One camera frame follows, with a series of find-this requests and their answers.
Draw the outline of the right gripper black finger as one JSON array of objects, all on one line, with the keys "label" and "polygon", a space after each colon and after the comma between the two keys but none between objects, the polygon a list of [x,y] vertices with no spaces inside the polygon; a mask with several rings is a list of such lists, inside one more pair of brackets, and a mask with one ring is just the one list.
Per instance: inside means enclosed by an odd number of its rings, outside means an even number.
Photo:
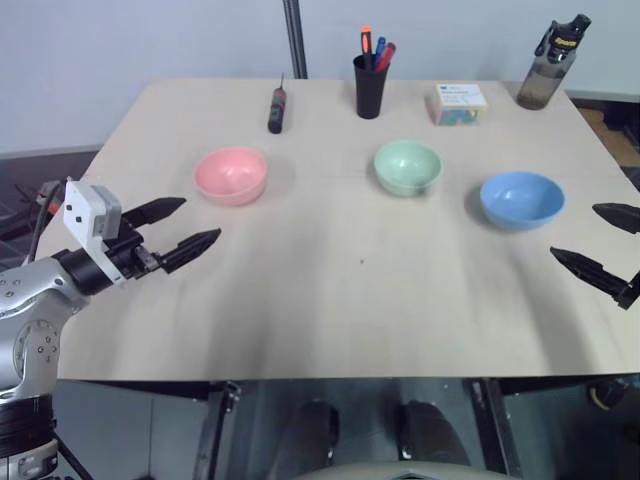
[{"label": "right gripper black finger", "polygon": [[638,234],[640,228],[640,208],[620,203],[599,203],[593,211],[609,224],[630,234]]},{"label": "right gripper black finger", "polygon": [[615,301],[626,288],[626,281],[607,272],[603,265],[577,252],[556,247],[550,248],[551,254],[567,270],[581,281],[606,293]]}]

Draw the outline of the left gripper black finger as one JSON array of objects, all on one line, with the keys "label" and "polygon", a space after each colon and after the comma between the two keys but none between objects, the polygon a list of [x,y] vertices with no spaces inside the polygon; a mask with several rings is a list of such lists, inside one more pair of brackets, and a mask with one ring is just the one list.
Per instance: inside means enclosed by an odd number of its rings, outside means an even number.
[{"label": "left gripper black finger", "polygon": [[220,229],[213,229],[196,233],[182,240],[173,250],[159,256],[160,267],[167,274],[173,273],[200,257],[218,240],[220,235]]},{"label": "left gripper black finger", "polygon": [[123,213],[122,220],[129,226],[151,225],[171,216],[185,202],[180,197],[157,198]]}]

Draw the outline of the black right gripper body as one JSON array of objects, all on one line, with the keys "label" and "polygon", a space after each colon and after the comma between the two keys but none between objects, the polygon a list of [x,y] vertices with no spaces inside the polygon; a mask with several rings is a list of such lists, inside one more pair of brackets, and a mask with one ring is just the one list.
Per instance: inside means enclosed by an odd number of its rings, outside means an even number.
[{"label": "black right gripper body", "polygon": [[634,277],[620,290],[619,294],[616,296],[616,302],[620,308],[628,310],[639,296],[640,272],[637,272]]}]

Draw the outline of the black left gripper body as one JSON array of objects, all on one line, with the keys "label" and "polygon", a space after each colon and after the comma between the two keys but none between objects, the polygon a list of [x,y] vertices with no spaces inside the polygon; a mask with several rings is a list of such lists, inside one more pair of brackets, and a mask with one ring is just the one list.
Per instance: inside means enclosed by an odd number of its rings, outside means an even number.
[{"label": "black left gripper body", "polygon": [[147,225],[140,219],[122,219],[115,238],[103,241],[106,255],[125,279],[140,279],[160,268],[157,256],[144,246],[138,229]]}]

